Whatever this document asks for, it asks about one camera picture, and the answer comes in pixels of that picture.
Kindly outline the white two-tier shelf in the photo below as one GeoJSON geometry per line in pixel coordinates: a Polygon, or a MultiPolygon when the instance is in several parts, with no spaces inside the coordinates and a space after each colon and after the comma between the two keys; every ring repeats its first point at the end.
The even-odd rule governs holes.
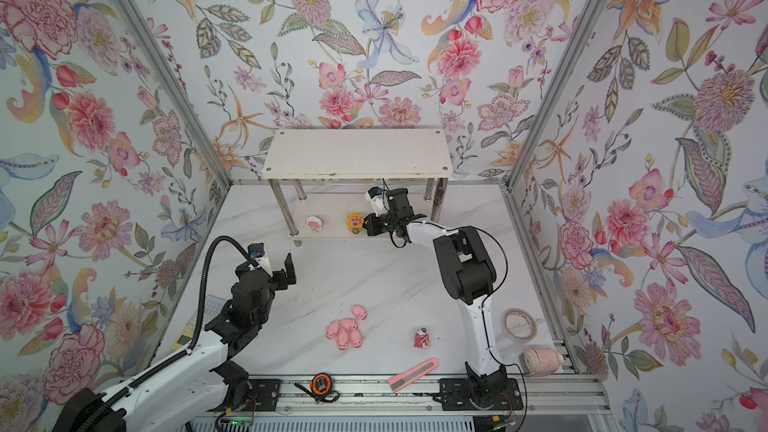
{"type": "Polygon", "coordinates": [[[411,206],[436,222],[452,163],[440,129],[292,129],[273,137],[262,177],[279,205],[288,236],[310,240],[367,240],[348,231],[349,214],[372,212],[364,194],[371,187],[409,187],[411,206]],[[312,232],[306,218],[321,217],[312,232]]]}

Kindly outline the pink round pig toy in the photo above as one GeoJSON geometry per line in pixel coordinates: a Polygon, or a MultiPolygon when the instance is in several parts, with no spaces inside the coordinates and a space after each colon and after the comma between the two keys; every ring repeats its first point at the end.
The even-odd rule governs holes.
{"type": "Polygon", "coordinates": [[[311,215],[306,218],[306,225],[312,232],[320,233],[324,229],[325,222],[321,217],[311,215]]]}

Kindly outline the small red pink figurine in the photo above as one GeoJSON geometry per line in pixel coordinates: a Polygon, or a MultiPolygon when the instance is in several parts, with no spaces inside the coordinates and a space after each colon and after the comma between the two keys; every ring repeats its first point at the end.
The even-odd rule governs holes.
{"type": "Polygon", "coordinates": [[[429,332],[426,328],[418,329],[414,334],[414,348],[429,349],[431,346],[429,332]]]}

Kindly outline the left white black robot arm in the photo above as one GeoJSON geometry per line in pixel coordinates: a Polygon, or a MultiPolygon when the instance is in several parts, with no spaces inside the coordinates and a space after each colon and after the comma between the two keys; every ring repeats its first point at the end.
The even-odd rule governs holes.
{"type": "Polygon", "coordinates": [[[196,343],[102,392],[86,388],[63,407],[55,431],[174,431],[198,415],[234,410],[255,394],[249,372],[235,357],[255,340],[278,291],[296,283],[291,255],[284,268],[266,260],[236,269],[232,298],[208,322],[196,343]]]}

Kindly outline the yellow-haired princess toy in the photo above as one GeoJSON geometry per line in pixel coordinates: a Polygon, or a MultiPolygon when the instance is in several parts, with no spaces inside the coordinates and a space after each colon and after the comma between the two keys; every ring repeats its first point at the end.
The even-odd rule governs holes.
{"type": "Polygon", "coordinates": [[[347,229],[352,234],[360,234],[364,230],[365,217],[360,213],[349,214],[346,218],[347,229]]]}

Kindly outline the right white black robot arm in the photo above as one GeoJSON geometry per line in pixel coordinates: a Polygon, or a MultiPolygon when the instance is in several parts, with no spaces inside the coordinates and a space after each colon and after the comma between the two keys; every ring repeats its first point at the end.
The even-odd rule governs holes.
{"type": "Polygon", "coordinates": [[[446,227],[416,213],[405,188],[374,186],[364,197],[372,208],[363,219],[369,236],[387,235],[397,248],[421,245],[435,254],[443,287],[458,304],[466,338],[463,401],[480,410],[505,402],[513,412],[523,411],[524,380],[511,377],[511,366],[498,357],[491,310],[498,291],[497,272],[481,238],[483,231],[474,226],[446,227]]]}

